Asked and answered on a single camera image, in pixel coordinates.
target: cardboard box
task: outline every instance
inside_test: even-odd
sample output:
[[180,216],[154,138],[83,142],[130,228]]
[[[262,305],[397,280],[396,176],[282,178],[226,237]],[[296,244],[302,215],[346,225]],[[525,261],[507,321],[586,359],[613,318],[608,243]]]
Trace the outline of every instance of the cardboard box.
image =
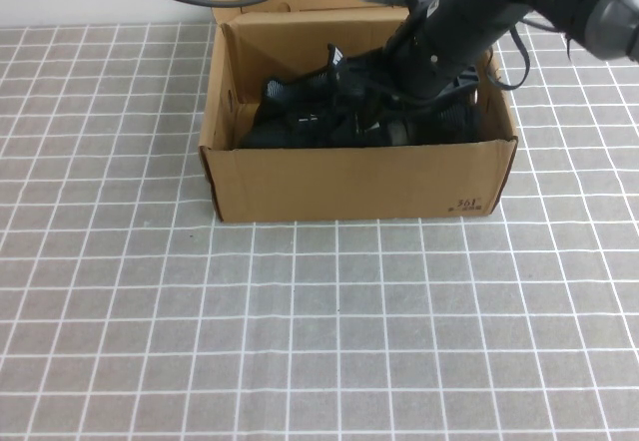
[[503,94],[486,80],[478,96],[484,114],[481,143],[234,150],[252,125],[264,79],[292,79],[324,66],[328,43],[347,56],[380,47],[405,19],[405,9],[357,0],[272,0],[243,10],[217,9],[214,15],[219,25],[200,154],[223,221],[492,213],[517,137]]

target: open cardboard box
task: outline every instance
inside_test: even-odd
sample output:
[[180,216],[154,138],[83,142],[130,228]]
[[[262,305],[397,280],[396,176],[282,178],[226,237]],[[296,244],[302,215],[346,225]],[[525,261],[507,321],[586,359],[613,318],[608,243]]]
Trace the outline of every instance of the open cardboard box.
[[485,216],[495,209],[517,137],[503,94],[485,78],[478,96],[481,143],[234,150],[251,128],[266,78],[292,79],[324,66],[328,43],[347,56],[380,47],[406,18],[405,9],[271,0],[214,15],[219,25],[200,154],[223,221]]

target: black strap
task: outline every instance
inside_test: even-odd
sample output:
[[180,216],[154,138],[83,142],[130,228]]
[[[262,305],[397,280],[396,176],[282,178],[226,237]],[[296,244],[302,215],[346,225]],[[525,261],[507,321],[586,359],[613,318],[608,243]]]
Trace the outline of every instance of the black strap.
[[517,90],[526,82],[526,79],[528,78],[528,75],[530,74],[530,65],[531,65],[530,54],[528,53],[528,49],[526,49],[526,46],[523,43],[523,40],[521,40],[521,36],[519,35],[519,32],[517,32],[516,27],[513,27],[512,29],[510,29],[510,37],[512,37],[512,41],[517,46],[517,49],[519,49],[519,53],[523,57],[523,62],[526,66],[526,71],[523,74],[522,81],[519,82],[517,85],[508,85],[508,84],[504,84],[500,80],[497,80],[493,77],[493,75],[490,73],[490,64],[492,62],[492,58],[494,57],[494,50],[492,47],[490,47],[490,59],[488,60],[488,65],[486,66],[486,77],[488,78],[490,83],[494,85],[495,87],[497,87],[498,89],[505,90],[506,92],[512,92],[513,90]]

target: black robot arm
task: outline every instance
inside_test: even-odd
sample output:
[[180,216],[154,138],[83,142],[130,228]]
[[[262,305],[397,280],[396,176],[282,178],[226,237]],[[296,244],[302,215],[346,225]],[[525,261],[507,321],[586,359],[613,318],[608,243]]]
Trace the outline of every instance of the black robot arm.
[[598,58],[639,58],[639,0],[404,1],[410,16],[385,56],[394,83],[416,99],[437,97],[531,10]]

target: grid tablecloth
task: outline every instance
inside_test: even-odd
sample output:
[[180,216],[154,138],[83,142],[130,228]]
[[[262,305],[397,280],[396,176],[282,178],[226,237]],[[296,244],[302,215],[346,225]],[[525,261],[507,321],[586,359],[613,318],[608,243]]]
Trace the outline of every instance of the grid tablecloth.
[[491,217],[228,225],[212,25],[1,29],[0,439],[638,440],[639,67],[522,30]]

